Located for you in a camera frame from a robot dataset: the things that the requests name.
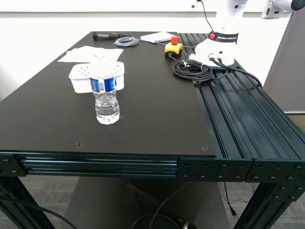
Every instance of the red button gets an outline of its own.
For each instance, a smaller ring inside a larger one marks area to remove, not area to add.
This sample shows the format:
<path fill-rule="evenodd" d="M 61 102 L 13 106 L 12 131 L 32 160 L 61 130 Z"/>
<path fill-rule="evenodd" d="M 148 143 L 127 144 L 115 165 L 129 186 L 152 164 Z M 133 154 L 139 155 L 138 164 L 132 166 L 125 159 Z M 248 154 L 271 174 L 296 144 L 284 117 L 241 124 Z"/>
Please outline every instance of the red button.
<path fill-rule="evenodd" d="M 211 34 L 210 34 L 210 38 L 211 38 L 211 40 L 215 40 L 216 35 L 215 35 L 214 33 L 211 33 Z"/>
<path fill-rule="evenodd" d="M 178 44 L 179 42 L 179 37 L 178 36 L 173 36 L 172 37 L 172 44 Z"/>

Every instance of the white paper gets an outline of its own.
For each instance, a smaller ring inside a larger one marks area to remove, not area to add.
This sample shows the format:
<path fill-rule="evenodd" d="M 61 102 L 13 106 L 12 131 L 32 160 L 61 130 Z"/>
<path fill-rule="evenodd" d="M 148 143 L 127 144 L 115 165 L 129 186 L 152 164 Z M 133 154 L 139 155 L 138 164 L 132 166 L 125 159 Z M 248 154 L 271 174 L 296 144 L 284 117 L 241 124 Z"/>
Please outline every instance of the white paper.
<path fill-rule="evenodd" d="M 157 33 L 141 36 L 141 40 L 151 43 L 166 42 L 166 41 L 170 41 L 172 39 L 172 36 L 174 35 L 168 32 L 157 32 Z"/>
<path fill-rule="evenodd" d="M 68 51 L 64 57 L 58 60 L 58 62 L 90 63 L 96 61 L 97 59 L 116 62 L 122 52 L 123 49 L 104 49 L 83 46 L 79 49 Z"/>

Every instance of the table leg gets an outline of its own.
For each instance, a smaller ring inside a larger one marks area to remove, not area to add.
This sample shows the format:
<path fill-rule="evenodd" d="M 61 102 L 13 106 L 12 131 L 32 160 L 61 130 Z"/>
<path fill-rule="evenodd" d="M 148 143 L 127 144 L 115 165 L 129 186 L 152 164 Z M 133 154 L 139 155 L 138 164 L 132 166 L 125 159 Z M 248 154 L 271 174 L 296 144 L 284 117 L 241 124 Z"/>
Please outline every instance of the table leg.
<path fill-rule="evenodd" d="M 0 195 L 37 204 L 18 177 L 0 177 Z M 0 210 L 20 229 L 55 229 L 41 211 L 2 200 Z"/>
<path fill-rule="evenodd" d="M 303 193 L 294 184 L 261 183 L 234 229 L 269 229 Z"/>

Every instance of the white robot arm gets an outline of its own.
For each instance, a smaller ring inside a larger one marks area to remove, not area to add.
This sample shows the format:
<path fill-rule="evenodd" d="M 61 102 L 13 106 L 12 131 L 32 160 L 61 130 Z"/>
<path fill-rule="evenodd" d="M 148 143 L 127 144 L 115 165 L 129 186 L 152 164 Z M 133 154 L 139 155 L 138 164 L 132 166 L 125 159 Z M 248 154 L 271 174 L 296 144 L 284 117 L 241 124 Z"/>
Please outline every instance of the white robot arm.
<path fill-rule="evenodd" d="M 210 32 L 208 39 L 196 46 L 195 55 L 190 56 L 190 59 L 217 66 L 209 59 L 212 55 L 216 60 L 221 58 L 224 65 L 234 64 L 233 53 L 238 38 L 239 21 L 243 17 L 248 0 L 223 1 L 224 4 L 216 15 L 217 23 L 213 25 L 214 31 Z M 262 18 L 280 18 L 284 11 L 298 11 L 304 6 L 305 0 L 267 0 Z"/>
<path fill-rule="evenodd" d="M 262 18 L 277 19 L 284 11 L 295 12 L 305 6 L 305 0 L 267 0 Z"/>

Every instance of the plastic water bottle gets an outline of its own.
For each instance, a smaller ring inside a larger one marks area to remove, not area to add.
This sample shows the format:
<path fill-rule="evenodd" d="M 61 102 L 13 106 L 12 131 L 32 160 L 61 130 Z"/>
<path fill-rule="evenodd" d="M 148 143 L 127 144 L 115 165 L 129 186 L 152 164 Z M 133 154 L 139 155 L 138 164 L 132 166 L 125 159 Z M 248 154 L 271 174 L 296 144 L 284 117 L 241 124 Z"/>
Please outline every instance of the plastic water bottle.
<path fill-rule="evenodd" d="M 96 118 L 106 125 L 115 123 L 120 118 L 114 74 L 114 65 L 110 63 L 91 63 L 90 81 L 95 96 Z"/>

